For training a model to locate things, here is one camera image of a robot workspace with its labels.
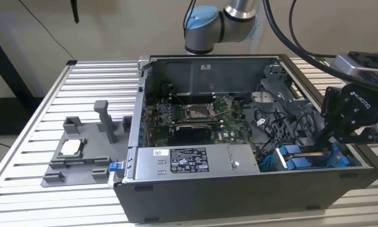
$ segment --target blue latch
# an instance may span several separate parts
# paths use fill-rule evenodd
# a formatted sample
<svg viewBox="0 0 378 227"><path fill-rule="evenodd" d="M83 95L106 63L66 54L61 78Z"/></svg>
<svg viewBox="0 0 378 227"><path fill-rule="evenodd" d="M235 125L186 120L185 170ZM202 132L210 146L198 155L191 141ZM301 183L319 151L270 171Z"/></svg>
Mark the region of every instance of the blue latch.
<svg viewBox="0 0 378 227"><path fill-rule="evenodd" d="M121 162L111 162L109 164L109 171L119 171L122 169L122 163Z"/></svg>

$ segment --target slotted metal surface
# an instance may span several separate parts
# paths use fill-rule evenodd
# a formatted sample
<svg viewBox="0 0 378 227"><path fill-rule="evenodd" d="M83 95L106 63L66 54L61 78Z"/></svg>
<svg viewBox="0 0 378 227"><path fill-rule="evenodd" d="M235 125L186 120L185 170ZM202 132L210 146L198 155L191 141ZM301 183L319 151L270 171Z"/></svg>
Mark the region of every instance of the slotted metal surface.
<svg viewBox="0 0 378 227"><path fill-rule="evenodd" d="M299 59L293 59L320 93L343 83ZM122 207L106 184L42 188L45 173L65 116L98 122L91 106L109 101L114 120L131 115L137 70L133 61L78 62L66 67L0 164L0 227L126 227ZM378 145L371 146L378 155ZM302 212L181 222L179 226L378 226L378 180L367 189L347 192L324 213Z"/></svg>

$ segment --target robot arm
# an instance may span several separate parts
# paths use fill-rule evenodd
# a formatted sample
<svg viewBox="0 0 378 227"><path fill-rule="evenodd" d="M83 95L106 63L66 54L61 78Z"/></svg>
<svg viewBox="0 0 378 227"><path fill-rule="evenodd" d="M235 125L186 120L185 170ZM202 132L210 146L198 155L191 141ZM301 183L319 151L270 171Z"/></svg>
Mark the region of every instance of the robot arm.
<svg viewBox="0 0 378 227"><path fill-rule="evenodd" d="M339 54L330 68L315 61L285 37L277 27L269 0L262 0L271 29L286 47L314 67L350 82L343 88L328 87L320 116L324 128L316 133L315 146L334 137L340 143L378 143L378 53ZM231 0L222 11L194 8L185 32L189 54L207 54L214 43L239 42L255 29L255 0ZM359 135L354 131L367 126Z"/></svg>
<svg viewBox="0 0 378 227"><path fill-rule="evenodd" d="M231 0L222 11L213 6L195 7L186 27L189 54L210 53L214 43L242 41L255 28L255 0Z"/></svg>

